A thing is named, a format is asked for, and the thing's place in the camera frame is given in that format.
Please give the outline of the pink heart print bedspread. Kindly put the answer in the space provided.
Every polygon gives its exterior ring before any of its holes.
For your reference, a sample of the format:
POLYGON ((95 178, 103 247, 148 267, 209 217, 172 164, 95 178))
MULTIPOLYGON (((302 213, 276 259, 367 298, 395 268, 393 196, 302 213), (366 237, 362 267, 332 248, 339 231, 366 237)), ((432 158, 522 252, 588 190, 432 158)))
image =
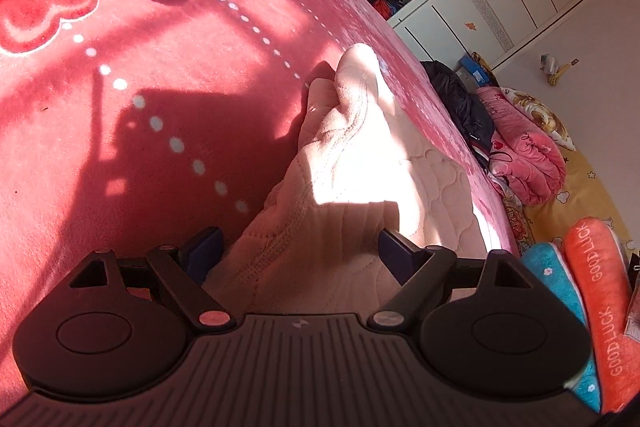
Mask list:
POLYGON ((296 154, 309 83, 356 43, 465 170, 486 247, 512 248, 422 66, 366 0, 1 0, 4 407, 25 391, 17 325, 89 251, 242 234, 296 154))

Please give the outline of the folded pink blanket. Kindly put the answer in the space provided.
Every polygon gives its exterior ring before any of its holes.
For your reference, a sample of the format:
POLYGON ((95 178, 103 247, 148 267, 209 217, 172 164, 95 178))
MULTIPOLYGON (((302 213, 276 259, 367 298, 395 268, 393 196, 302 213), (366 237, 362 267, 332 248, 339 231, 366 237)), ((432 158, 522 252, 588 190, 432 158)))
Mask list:
POLYGON ((503 178, 525 206, 548 202, 561 190, 565 161, 550 136, 518 110, 497 87, 476 91, 495 125, 489 170, 503 178))

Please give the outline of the peach quilted garment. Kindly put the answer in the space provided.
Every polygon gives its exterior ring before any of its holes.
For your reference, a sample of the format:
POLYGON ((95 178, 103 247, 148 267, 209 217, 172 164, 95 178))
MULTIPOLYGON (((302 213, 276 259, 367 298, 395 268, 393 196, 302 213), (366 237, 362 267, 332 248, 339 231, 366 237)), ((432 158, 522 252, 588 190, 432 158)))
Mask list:
POLYGON ((399 287, 378 255, 385 229, 487 254, 464 170, 416 129, 358 43, 311 83, 296 156, 204 287, 233 315, 365 316, 399 287))

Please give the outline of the blue storage box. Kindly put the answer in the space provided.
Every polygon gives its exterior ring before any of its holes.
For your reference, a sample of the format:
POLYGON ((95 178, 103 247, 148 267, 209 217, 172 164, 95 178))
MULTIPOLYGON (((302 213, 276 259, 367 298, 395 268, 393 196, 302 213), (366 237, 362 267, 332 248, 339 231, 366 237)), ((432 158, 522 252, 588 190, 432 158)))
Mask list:
POLYGON ((462 57, 460 64, 465 72, 474 79, 477 87, 488 86, 491 82, 491 79, 483 66, 468 54, 465 54, 465 56, 462 57))

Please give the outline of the floral yellow pillow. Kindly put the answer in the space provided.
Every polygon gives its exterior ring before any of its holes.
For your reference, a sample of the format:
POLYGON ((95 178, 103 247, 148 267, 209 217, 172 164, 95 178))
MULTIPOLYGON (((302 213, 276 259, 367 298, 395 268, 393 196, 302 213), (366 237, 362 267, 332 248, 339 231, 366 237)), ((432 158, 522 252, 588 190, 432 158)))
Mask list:
POLYGON ((575 152, 576 146, 562 120, 544 103, 526 92, 512 88, 502 88, 506 99, 545 134, 548 134, 556 145, 575 152))

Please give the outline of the orange good luck pillow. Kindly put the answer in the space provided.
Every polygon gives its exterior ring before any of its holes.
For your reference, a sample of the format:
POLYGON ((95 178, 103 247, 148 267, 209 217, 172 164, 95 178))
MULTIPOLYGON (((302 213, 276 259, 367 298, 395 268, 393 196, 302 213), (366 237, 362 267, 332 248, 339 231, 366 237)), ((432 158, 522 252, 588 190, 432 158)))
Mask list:
POLYGON ((631 287, 617 237, 600 219, 579 220, 564 256, 584 303, 601 388, 601 411, 618 412, 639 392, 639 343, 625 335, 631 287))

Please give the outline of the black jacket on bed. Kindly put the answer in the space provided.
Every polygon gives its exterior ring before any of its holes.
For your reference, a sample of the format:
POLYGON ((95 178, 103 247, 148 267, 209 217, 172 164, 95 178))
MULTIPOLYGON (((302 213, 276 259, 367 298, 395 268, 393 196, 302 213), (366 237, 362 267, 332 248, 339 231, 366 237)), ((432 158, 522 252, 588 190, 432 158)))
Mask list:
POLYGON ((478 165, 487 172, 495 124, 484 104, 445 64, 427 61, 421 65, 478 165))

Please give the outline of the wall hook with yellow ornament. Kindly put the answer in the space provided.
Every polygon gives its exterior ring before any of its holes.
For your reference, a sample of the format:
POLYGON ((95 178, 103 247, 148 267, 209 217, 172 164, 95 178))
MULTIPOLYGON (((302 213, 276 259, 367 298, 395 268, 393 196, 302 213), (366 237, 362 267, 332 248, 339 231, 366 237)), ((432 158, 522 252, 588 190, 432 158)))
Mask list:
POLYGON ((569 63, 561 64, 555 56, 542 54, 540 57, 540 70, 544 73, 544 77, 546 77, 550 86, 554 87, 558 84, 560 78, 578 63, 578 58, 574 58, 569 63))

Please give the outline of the teal flower pillow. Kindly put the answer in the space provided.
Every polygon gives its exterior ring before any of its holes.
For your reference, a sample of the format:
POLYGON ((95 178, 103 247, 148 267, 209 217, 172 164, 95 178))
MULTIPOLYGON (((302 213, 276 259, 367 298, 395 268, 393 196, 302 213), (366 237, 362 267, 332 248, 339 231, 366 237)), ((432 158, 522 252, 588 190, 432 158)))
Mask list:
MULTIPOLYGON (((521 262, 589 329, 582 296, 558 247, 553 243, 538 243, 522 254, 521 262)), ((570 389, 590 409, 601 412, 601 390, 593 355, 570 389)))

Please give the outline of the yellow headboard cover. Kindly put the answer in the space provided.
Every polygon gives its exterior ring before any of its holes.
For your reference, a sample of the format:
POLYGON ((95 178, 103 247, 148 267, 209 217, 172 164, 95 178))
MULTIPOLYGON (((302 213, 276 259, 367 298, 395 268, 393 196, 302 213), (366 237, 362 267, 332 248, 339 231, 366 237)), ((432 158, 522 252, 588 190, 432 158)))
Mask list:
POLYGON ((561 246, 570 227, 582 218, 595 217, 615 233, 628 258, 639 254, 639 244, 632 239, 622 215, 587 158, 579 150, 561 147, 560 151, 566 170, 561 190, 542 205, 524 207, 536 242, 561 246))

